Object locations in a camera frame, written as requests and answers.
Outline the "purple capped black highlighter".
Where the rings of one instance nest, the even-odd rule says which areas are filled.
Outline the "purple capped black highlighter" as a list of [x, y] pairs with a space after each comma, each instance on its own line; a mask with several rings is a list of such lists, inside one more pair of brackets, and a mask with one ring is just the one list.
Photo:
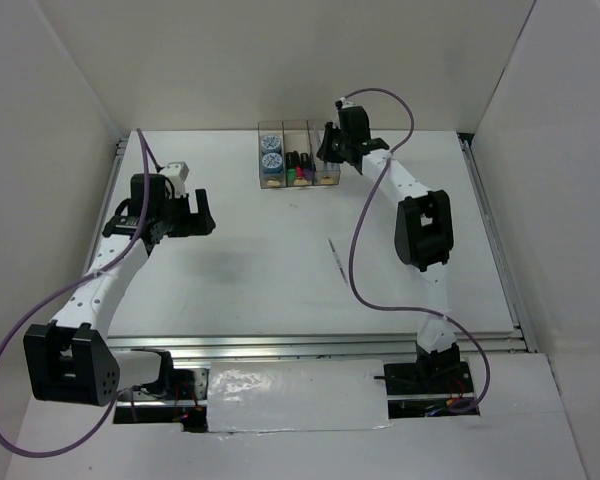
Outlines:
[[310, 154], [300, 154], [300, 167], [302, 171], [302, 178], [311, 184], [313, 182], [313, 161]]

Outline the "green capped black highlighter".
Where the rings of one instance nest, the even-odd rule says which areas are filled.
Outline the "green capped black highlighter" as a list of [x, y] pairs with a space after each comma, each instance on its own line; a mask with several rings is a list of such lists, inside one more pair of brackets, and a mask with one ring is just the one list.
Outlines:
[[297, 178], [297, 168], [299, 166], [299, 154], [297, 151], [288, 151], [285, 154], [285, 166], [287, 184], [292, 185]]

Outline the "thin black white pen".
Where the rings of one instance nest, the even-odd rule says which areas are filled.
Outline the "thin black white pen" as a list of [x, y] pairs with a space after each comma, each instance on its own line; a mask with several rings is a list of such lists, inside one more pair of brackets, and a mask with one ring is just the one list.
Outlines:
[[336, 250], [335, 244], [334, 244], [334, 242], [332, 241], [331, 238], [328, 238], [327, 240], [328, 240], [328, 244], [329, 244], [331, 253], [333, 255], [334, 261], [336, 263], [337, 269], [338, 269], [338, 271], [339, 271], [339, 273], [340, 273], [340, 275], [341, 275], [341, 277], [342, 277], [345, 285], [348, 286], [349, 282], [348, 282], [347, 274], [345, 272], [345, 269], [344, 269], [343, 263], [342, 263], [342, 261], [340, 259], [340, 256], [339, 256], [339, 254], [338, 254], [338, 252]]

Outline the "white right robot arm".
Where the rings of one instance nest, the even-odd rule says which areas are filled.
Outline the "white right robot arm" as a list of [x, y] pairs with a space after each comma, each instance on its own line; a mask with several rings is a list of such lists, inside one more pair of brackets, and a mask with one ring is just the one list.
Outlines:
[[383, 192], [396, 208], [393, 245], [402, 264], [425, 276], [430, 267], [445, 267], [454, 247], [449, 195], [431, 190], [394, 159], [395, 150], [371, 136], [366, 110], [350, 101], [335, 103], [338, 121], [328, 122], [317, 157], [328, 163], [347, 163], [373, 182], [356, 222], [349, 248], [348, 280], [356, 300], [384, 312], [427, 315], [416, 338], [416, 373], [410, 381], [428, 392], [440, 391], [460, 365], [457, 337], [443, 313], [426, 307], [373, 305], [358, 291], [354, 277], [355, 251], [364, 219], [375, 194]]

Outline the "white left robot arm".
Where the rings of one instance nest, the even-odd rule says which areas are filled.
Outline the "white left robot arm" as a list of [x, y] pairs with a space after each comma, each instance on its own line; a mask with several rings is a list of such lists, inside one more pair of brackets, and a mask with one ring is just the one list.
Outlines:
[[215, 228], [205, 190], [189, 195], [187, 176], [183, 162], [133, 175], [129, 197], [104, 226], [87, 281], [48, 323], [29, 326], [23, 344], [36, 399], [104, 406], [127, 389], [164, 399], [186, 378], [170, 353], [113, 353], [107, 338], [127, 288], [160, 241], [206, 236]]

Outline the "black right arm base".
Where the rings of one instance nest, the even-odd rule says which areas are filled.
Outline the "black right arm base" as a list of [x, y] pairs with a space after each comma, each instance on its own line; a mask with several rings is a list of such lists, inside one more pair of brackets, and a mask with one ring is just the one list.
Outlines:
[[389, 363], [374, 379], [385, 385], [390, 419], [454, 416], [451, 407], [468, 407], [474, 397], [467, 362], [436, 377], [425, 377], [415, 363]]

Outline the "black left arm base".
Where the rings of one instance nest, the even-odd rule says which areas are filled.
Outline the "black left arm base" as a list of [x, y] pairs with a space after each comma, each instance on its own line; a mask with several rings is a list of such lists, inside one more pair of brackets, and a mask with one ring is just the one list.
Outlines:
[[184, 432], [206, 433], [207, 368], [173, 369], [164, 380], [134, 386], [118, 397], [116, 425], [174, 425]]

